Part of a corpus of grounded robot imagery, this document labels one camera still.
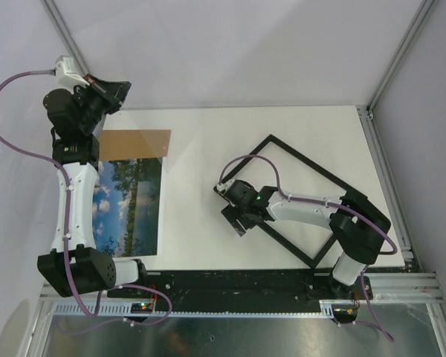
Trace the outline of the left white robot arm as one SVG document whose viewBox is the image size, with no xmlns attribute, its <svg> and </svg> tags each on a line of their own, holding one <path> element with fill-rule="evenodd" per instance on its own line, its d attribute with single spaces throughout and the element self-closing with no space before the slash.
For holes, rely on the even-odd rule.
<svg viewBox="0 0 446 357">
<path fill-rule="evenodd" d="M 43 106 L 52 124 L 52 159 L 59 179 L 56 233 L 37 268 L 62 297 L 123 288 L 139 298 L 149 278 L 139 259 L 117 262 L 98 251 L 92 228 L 99 142 L 94 135 L 106 115 L 118 112 L 131 83 L 109 82 L 90 74 L 45 95 Z"/>
</svg>

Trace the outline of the black picture frame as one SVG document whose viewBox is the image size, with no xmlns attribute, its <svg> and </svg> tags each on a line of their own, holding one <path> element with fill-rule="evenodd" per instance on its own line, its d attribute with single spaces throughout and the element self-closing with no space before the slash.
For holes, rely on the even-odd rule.
<svg viewBox="0 0 446 357">
<path fill-rule="evenodd" d="M 338 187 L 343 188 L 346 194 L 334 202 L 329 202 L 327 199 L 296 197 L 284 193 L 281 188 L 279 172 L 276 166 L 271 160 L 259 154 L 270 143 L 277 145 L 298 161 L 301 161 Z M 256 191 L 246 181 L 234 178 L 253 158 L 261 159 L 269 163 L 273 168 L 276 176 L 276 185 L 274 187 L 264 186 L 260 191 Z M 349 257 L 358 264 L 371 263 L 375 252 L 371 248 L 372 239 L 370 233 L 372 228 L 370 225 L 375 221 L 376 209 L 364 194 L 274 135 L 269 135 L 250 154 L 239 156 L 231 162 L 237 163 L 237 165 L 229 174 L 225 172 L 221 173 L 218 183 L 225 183 L 227 189 L 224 195 L 219 196 L 227 204 L 231 202 L 250 204 L 255 201 L 268 200 L 268 212 L 271 221 L 265 221 L 255 227 L 262 229 L 268 236 L 278 242 L 309 268 L 315 269 L 336 242 L 342 247 L 343 256 Z M 316 225 L 329 229 L 332 235 L 318 251 L 316 256 L 311 258 L 268 225 L 269 222 L 275 222 L 277 220 Z"/>
</svg>

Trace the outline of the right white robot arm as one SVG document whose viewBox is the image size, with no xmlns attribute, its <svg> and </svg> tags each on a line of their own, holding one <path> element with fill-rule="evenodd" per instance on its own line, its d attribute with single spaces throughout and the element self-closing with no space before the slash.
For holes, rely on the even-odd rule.
<svg viewBox="0 0 446 357">
<path fill-rule="evenodd" d="M 342 248 L 330 278 L 329 292 L 346 298 L 355 289 L 363 270 L 376 262 L 391 223 L 365 195 L 349 190 L 341 197 L 293 196 L 278 187 L 256 190 L 243 180 L 218 183 L 215 192 L 227 202 L 222 215 L 239 236 L 255 227 L 285 247 L 307 266 L 315 268 L 334 243 Z M 310 258 L 277 233 L 270 222 L 300 222 L 331 231 L 330 240 L 315 258 Z"/>
</svg>

